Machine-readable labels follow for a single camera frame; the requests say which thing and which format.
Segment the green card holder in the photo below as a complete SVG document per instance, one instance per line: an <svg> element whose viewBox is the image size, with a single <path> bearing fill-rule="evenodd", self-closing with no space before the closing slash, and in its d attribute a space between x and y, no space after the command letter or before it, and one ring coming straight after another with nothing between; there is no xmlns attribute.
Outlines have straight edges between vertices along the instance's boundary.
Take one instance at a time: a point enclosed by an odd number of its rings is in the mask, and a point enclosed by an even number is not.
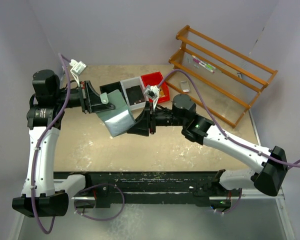
<svg viewBox="0 0 300 240"><path fill-rule="evenodd" d="M107 97L109 103L113 104L115 109L99 112L96 115L114 138L126 133L136 121L119 90L112 91L107 94Z"/></svg>

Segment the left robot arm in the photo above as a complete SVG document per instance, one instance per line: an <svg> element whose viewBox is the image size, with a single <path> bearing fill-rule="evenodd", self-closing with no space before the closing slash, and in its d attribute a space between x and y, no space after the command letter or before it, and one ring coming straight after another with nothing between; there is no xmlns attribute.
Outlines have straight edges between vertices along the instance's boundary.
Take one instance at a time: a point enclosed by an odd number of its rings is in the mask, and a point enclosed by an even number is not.
<svg viewBox="0 0 300 240"><path fill-rule="evenodd" d="M50 69L33 74L34 95L27 112L29 162L21 195L12 200L12 208L29 217L61 217L68 210L69 199L77 192L88 196L93 184L82 174L74 174L60 183L54 181L55 151L66 108L80 107L83 113L96 114L114 110L109 96L99 94L90 81L76 89L60 87L59 77Z"/></svg>

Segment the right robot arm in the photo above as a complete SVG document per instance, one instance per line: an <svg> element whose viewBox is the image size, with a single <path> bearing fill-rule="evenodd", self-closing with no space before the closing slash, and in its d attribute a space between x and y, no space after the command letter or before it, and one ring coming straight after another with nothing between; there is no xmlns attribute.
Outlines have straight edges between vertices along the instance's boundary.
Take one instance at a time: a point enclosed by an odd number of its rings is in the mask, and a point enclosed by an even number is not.
<svg viewBox="0 0 300 240"><path fill-rule="evenodd" d="M155 109L151 102L145 104L129 134L149 136L157 127L181 126L181 134L190 142L219 150L248 168L243 170L220 170L212 190L218 196L234 189L257 189L275 197L288 172L285 151L276 146L262 147L237 137L196 112L196 104L185 94L173 98L172 108Z"/></svg>

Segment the black cards in white bin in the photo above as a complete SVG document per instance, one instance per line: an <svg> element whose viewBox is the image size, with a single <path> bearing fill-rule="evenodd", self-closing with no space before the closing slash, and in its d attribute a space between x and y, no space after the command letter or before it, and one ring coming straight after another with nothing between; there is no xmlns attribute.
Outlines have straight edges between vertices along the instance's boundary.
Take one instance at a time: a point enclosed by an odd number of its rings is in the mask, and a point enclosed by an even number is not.
<svg viewBox="0 0 300 240"><path fill-rule="evenodd" d="M145 102L145 96L140 85L127 88L126 94L130 106Z"/></svg>

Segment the orange cards in red bin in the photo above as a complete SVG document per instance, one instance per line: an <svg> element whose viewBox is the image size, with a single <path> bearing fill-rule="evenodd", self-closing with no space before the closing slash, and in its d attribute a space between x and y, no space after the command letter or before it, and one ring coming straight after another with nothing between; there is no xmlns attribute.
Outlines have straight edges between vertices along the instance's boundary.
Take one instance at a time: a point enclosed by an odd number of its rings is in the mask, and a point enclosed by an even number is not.
<svg viewBox="0 0 300 240"><path fill-rule="evenodd" d="M164 90L162 89L162 87L159 88L159 99L162 99L165 97L165 93Z"/></svg>

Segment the black bin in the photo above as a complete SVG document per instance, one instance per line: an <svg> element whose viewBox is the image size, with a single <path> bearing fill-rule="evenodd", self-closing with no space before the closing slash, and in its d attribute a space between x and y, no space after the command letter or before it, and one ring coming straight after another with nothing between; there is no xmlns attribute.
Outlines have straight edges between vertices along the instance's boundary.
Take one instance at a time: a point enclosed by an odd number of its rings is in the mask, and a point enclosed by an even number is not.
<svg viewBox="0 0 300 240"><path fill-rule="evenodd" d="M120 93L121 93L121 95L122 95L122 97L123 97L123 99L126 100L125 95L124 95L124 91L123 91L123 88L122 88L122 85L121 85L121 83L119 81L113 82L113 83L109 83L109 84L105 84L105 85L101 85L99 87L99 89L100 89L101 93L107 93L107 94L109 94L109 93L111 93L111 92L113 92L115 90L119 90Z"/></svg>

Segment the white bin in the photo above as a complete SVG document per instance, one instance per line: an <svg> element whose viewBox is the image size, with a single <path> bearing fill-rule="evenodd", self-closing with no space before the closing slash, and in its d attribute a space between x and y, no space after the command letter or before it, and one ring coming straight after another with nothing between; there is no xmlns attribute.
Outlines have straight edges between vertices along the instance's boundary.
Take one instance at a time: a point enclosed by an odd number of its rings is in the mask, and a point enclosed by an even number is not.
<svg viewBox="0 0 300 240"><path fill-rule="evenodd" d="M131 111L143 109L149 98L144 94L145 86L140 76L120 81L126 104Z"/></svg>

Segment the red bin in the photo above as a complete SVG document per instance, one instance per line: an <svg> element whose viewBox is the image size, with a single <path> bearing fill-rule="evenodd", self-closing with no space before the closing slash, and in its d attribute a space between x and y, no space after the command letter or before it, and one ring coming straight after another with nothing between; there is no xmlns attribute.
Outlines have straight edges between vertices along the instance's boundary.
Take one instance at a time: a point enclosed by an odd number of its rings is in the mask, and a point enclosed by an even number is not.
<svg viewBox="0 0 300 240"><path fill-rule="evenodd" d="M163 78L164 77L160 71L145 74L145 75L141 76L141 80L144 84L144 87L146 87L147 85L150 85L150 86L158 85ZM169 102L170 101L170 91L169 91L168 85L164 82L160 87L162 87L165 97L158 99L158 103L162 104L162 103Z"/></svg>

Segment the pink marker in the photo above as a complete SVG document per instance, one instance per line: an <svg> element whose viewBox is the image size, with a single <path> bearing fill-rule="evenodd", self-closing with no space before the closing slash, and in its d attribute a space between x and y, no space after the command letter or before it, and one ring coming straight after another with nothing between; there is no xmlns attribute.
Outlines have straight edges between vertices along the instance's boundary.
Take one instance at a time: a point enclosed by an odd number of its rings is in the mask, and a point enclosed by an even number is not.
<svg viewBox="0 0 300 240"><path fill-rule="evenodd" d="M200 60L199 58L192 56L192 59L195 63L197 63L198 65L200 65L201 67L205 68L207 71L209 71L210 73L214 74L215 73L215 67L203 62L202 60Z"/></svg>

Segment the green marker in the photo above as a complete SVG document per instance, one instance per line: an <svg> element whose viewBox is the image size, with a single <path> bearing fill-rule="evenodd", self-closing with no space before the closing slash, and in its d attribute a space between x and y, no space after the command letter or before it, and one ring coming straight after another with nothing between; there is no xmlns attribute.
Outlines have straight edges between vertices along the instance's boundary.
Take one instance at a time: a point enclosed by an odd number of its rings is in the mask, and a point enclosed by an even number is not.
<svg viewBox="0 0 300 240"><path fill-rule="evenodd" d="M211 64L209 64L209 63L206 63L206 62L202 61L201 59L199 59L198 57L196 57L196 56L194 56L194 55L192 55L192 58L195 60L196 63L198 63L198 64L200 63L202 66L204 65L204 66L206 66L207 68L212 69L212 70L215 70L215 69L216 69L213 65L211 65Z"/></svg>

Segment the wooden rack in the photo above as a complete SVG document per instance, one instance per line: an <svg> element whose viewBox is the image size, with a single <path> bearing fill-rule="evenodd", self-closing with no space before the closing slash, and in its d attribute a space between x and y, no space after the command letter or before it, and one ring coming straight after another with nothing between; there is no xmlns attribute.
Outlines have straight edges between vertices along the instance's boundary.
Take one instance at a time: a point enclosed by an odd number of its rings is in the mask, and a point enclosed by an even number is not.
<svg viewBox="0 0 300 240"><path fill-rule="evenodd" d="M211 113L232 128L278 73L189 25L179 30L175 38L180 47L168 62L191 76ZM194 62L192 55L214 66L214 73Z"/></svg>

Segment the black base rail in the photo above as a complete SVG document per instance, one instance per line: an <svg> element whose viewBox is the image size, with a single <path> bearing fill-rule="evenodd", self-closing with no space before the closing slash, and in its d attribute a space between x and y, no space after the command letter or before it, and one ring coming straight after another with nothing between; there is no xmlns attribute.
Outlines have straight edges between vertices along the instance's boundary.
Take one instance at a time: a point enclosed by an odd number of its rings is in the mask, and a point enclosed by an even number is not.
<svg viewBox="0 0 300 240"><path fill-rule="evenodd" d="M219 183L222 171L86 171L85 191L74 197L80 208L112 204L195 205L228 209L241 194Z"/></svg>

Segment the aluminium frame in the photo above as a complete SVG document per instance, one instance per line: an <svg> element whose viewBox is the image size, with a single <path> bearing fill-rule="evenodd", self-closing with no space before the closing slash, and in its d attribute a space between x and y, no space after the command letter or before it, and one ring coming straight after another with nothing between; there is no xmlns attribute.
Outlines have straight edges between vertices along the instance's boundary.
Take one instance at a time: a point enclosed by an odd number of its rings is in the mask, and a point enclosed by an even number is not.
<svg viewBox="0 0 300 240"><path fill-rule="evenodd" d="M78 174L82 175L82 172L55 172L53 174L54 175L53 179L54 179L55 183L61 183L67 177L72 176L72 175L78 175ZM84 192L85 191L84 187L80 191L76 192L76 194L78 194L80 192ZM245 197L252 198L252 199L277 199L277 198L283 197L283 195L284 195L282 190L279 190L277 196L266 195L264 193L261 193L259 190L255 189L255 188L239 188L239 190L241 190L241 194L230 201L230 203L231 203L230 208L225 209L225 208L214 208L212 206L210 206L210 207L212 208L212 210L214 210L215 212L218 212L219 214L226 214L230 210L233 210L238 205L238 203L239 203L238 201L240 199L245 198ZM74 199L75 195L69 199L69 204L70 204L70 200ZM83 208L95 208L95 207L85 206ZM24 219L24 217L28 217L18 211L16 211L16 212L17 212L17 218L14 221L14 224L11 229L10 236L9 236L9 238L11 240L16 240L19 237L23 219Z"/></svg>

